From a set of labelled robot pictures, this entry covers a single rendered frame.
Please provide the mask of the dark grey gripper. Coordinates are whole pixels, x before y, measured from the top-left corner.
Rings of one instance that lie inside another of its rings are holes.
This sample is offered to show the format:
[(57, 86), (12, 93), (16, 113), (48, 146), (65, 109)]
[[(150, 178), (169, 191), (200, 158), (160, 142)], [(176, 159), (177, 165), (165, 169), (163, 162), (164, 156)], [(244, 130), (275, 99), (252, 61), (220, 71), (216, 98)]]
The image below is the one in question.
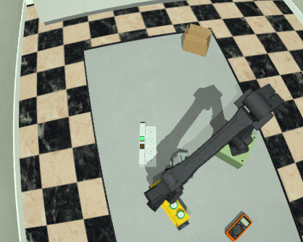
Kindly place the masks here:
[(181, 191), (180, 193), (176, 194), (176, 195), (170, 200), (170, 202), (168, 202), (167, 200), (166, 200), (166, 201), (167, 201), (168, 203), (170, 203), (170, 204), (174, 204), (182, 194), (183, 194), (183, 192)]

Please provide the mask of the orange multimeter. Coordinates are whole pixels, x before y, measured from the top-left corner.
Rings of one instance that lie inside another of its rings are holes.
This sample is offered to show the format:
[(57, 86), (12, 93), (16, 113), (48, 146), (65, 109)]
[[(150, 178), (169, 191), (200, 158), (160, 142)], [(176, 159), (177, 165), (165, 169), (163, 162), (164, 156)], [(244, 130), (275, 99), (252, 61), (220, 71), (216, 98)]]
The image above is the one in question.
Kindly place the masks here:
[(236, 241), (252, 224), (252, 221), (245, 215), (241, 215), (225, 232), (232, 240)]

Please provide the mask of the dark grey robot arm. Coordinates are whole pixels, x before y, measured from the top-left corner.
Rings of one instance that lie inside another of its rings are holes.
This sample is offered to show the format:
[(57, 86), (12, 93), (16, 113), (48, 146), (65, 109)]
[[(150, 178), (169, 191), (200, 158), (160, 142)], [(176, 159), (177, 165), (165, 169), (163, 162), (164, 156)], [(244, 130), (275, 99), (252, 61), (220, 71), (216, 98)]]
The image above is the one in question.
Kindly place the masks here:
[[(183, 185), (188, 182), (187, 180), (227, 144), (230, 147), (232, 156), (248, 152), (248, 145), (254, 140), (251, 137), (253, 129), (259, 130), (262, 125), (272, 119), (272, 111), (283, 102), (284, 100), (278, 93), (275, 93), (275, 89), (271, 84), (267, 84), (256, 91), (251, 88), (248, 89), (234, 102), (238, 107), (237, 112), (216, 134), (180, 164), (178, 163), (164, 171), (160, 177), (162, 181), (144, 192), (148, 200), (146, 205), (152, 211), (157, 211), (165, 200), (170, 201), (184, 189)], [(246, 145), (247, 147), (245, 147)]]

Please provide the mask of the yellow tube rack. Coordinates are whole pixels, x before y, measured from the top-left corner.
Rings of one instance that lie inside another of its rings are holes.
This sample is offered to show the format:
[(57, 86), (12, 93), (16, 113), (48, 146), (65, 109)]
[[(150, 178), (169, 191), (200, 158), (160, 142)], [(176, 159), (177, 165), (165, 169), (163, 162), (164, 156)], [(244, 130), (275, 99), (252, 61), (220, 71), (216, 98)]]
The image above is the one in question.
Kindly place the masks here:
[[(157, 182), (153, 183), (151, 185), (151, 188), (154, 187), (160, 180), (158, 180)], [(172, 222), (174, 223), (174, 225), (176, 227), (178, 227), (179, 225), (183, 224), (183, 222), (187, 221), (190, 217), (188, 216), (188, 214), (186, 213), (186, 211), (183, 209), (183, 207), (180, 205), (180, 203), (178, 202), (178, 200), (176, 202), (178, 203), (177, 209), (171, 209), (170, 208), (170, 203), (168, 203), (166, 200), (165, 200), (165, 202), (161, 206), (165, 210), (165, 212), (167, 213), (167, 215), (169, 216), (169, 218), (172, 220)], [(181, 220), (177, 218), (177, 213), (179, 211), (183, 211), (185, 213), (185, 217), (183, 219), (181, 219)]]

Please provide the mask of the pale grey key housing panel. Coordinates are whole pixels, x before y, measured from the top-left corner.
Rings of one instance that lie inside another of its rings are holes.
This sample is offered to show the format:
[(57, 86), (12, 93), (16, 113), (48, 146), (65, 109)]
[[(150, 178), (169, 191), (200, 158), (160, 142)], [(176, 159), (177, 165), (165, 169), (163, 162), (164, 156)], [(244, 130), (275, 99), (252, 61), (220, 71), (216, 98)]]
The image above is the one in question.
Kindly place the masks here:
[(182, 162), (184, 159), (186, 159), (189, 156), (190, 156), (189, 153), (178, 152), (177, 154), (171, 157), (172, 166), (174, 167), (177, 163)]

